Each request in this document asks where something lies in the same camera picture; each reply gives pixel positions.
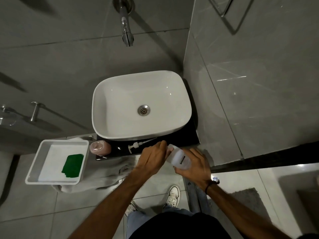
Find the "bracelet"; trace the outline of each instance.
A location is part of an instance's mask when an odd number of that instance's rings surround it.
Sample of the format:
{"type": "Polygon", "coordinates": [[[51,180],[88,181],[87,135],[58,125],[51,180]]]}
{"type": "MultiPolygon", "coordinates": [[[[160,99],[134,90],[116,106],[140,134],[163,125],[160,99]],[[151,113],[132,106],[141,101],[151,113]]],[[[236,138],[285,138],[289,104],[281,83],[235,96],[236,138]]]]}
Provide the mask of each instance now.
{"type": "Polygon", "coordinates": [[[207,194],[207,189],[209,186],[218,185],[218,184],[219,184],[219,179],[214,177],[213,180],[209,181],[208,185],[206,186],[205,194],[207,194]]]}

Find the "shower drain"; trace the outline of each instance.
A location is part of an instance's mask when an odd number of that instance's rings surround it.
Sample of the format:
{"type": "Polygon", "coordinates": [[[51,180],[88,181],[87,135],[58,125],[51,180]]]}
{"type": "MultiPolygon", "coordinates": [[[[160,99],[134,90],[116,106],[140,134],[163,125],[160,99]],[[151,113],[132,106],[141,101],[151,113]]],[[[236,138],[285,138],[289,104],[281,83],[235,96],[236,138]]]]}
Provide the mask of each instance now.
{"type": "Polygon", "coordinates": [[[147,116],[151,112],[151,109],[147,105],[142,105],[138,108],[138,114],[140,116],[147,116]]]}

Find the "white sneaker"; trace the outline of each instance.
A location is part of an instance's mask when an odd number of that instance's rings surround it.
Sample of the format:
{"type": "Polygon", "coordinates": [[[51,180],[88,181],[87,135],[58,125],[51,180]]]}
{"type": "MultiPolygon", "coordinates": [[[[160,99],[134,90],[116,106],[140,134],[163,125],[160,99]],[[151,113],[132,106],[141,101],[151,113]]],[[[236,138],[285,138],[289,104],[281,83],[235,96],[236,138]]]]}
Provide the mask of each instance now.
{"type": "Polygon", "coordinates": [[[127,209],[126,209],[124,214],[127,217],[130,213],[132,213],[133,211],[137,211],[137,210],[138,210],[138,207],[136,206],[135,202],[131,201],[131,203],[127,207],[127,209]]]}
{"type": "Polygon", "coordinates": [[[177,207],[180,200],[181,190],[177,185],[173,185],[168,193],[168,197],[166,199],[166,203],[164,205],[170,205],[171,207],[177,207]]]}

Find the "hand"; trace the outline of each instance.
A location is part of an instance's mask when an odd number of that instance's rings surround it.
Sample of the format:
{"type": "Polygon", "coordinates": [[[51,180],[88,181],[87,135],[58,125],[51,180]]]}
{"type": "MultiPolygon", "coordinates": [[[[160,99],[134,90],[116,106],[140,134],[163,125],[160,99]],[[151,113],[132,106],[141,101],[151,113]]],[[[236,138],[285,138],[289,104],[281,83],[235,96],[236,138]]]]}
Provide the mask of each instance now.
{"type": "Polygon", "coordinates": [[[208,182],[211,181],[211,168],[207,158],[197,148],[183,149],[183,151],[190,158],[192,165],[187,170],[175,167],[175,173],[193,181],[202,190],[205,190],[208,182]]]}
{"type": "Polygon", "coordinates": [[[173,150],[174,148],[167,149],[166,141],[144,148],[135,169],[148,179],[159,171],[173,150]]]}

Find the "faucet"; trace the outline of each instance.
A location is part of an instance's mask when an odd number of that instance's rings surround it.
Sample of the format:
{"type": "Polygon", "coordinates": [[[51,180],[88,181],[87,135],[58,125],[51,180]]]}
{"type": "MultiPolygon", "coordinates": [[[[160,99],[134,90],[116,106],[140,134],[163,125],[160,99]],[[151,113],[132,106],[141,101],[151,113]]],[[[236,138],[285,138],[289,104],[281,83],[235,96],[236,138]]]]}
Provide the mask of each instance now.
{"type": "Polygon", "coordinates": [[[133,46],[134,37],[131,33],[129,23],[129,13],[132,11],[134,6],[133,0],[113,0],[113,5],[121,16],[123,42],[127,47],[133,46]]]}

